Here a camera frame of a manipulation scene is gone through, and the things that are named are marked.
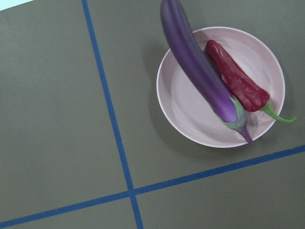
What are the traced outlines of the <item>purple eggplant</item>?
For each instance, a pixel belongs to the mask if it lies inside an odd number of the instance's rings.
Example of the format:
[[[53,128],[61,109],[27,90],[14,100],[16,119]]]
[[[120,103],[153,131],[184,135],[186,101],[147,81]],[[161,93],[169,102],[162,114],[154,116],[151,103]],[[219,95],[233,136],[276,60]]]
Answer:
[[[178,0],[163,0],[160,16],[169,47],[191,83],[225,126],[238,132],[246,142],[252,142],[243,106],[201,50],[181,3]]]

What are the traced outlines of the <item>red chili pepper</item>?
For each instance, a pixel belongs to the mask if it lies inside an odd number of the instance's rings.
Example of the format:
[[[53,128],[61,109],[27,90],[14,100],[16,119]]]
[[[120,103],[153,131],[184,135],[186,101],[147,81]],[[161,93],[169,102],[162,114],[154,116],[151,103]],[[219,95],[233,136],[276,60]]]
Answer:
[[[292,124],[297,121],[296,117],[284,119],[276,114],[269,104],[269,93],[258,86],[242,70],[221,44],[215,40],[209,40],[206,43],[205,52],[216,66],[222,81],[246,111],[265,112],[276,121],[284,124]]]

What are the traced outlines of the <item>pink plate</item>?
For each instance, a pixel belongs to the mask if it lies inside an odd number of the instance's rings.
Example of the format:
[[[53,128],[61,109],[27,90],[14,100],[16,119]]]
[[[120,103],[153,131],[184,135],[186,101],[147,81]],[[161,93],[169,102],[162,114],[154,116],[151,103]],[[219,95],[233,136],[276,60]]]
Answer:
[[[270,49],[254,36],[228,27],[209,27],[194,33],[201,48],[215,40],[242,70],[269,95],[269,104],[280,114],[285,99],[285,80],[280,64]],[[231,148],[246,144],[236,131],[226,127],[195,89],[171,51],[159,66],[156,82],[162,112],[183,136],[204,146]]]

